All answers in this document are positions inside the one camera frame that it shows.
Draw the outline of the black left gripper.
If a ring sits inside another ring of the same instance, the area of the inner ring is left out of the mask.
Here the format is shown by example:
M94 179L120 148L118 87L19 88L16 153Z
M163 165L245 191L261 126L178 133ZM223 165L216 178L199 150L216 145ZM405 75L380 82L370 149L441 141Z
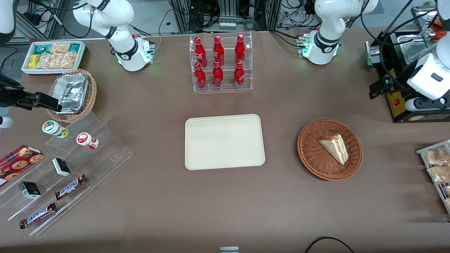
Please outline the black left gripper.
M392 78L395 80L393 87L405 93L405 96L416 96L418 92L416 92L410 85L407 84L407 80L412 76L413 71L415 70L416 65L407 65L404 68L393 67L385 68L386 74L389 76L392 75ZM376 81L373 82L369 86L369 98L375 99L378 96L382 96L383 94L389 91L389 83L385 81Z

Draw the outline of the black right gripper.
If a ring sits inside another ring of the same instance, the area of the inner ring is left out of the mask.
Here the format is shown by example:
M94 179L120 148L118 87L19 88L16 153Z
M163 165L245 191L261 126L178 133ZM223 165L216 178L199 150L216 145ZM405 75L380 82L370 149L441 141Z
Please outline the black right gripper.
M62 106L59 100L45 93L34 93L34 105L29 98L31 93L24 91L24 88L15 80L7 76L0 75L0 107L20 107L20 108L45 108L56 112L61 112Z

